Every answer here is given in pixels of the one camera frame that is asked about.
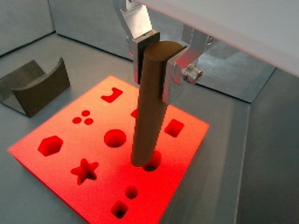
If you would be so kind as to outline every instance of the white panel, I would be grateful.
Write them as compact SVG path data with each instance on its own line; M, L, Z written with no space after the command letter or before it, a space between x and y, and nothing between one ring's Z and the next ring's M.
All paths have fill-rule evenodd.
M139 2L299 76L299 1Z

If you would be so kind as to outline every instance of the star-shaped hole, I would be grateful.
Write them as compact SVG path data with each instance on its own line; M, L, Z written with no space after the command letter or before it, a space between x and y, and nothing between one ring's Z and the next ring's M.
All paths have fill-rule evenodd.
M73 175L77 175L77 184L79 186L83 184L85 179L96 180L97 179L97 174L95 173L95 170L99 167L99 162L89 163L85 158L80 160L80 165L79 167L71 169L71 173Z

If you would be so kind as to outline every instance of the metal bracket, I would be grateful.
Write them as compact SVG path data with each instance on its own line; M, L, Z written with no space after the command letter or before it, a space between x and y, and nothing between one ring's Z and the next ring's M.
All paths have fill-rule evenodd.
M133 56L135 82L140 84L144 49L160 40L160 33L152 30L144 5L135 0L113 0L113 5L125 29L129 53ZM183 27L181 40L188 44L188 47L172 56L165 67L163 101L167 104L180 95L184 81L196 84L201 77L201 70L191 63L197 61L197 58L216 42L211 36L188 25Z
M135 82L140 84L145 47L160 40L144 5L133 0L113 0L120 23L125 29L129 54L133 56Z

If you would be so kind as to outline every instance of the hexagonal hole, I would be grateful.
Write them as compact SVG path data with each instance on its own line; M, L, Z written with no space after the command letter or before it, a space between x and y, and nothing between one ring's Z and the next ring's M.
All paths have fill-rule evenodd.
M47 137L41 140L37 151L48 157L61 150L63 140L57 136Z

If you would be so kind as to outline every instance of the red shape sorter board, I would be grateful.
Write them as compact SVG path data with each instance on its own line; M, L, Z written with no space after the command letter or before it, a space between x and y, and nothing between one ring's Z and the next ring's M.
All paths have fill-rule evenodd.
M167 109L153 157L131 165L137 88L109 76L12 155L89 223L157 223L209 125Z

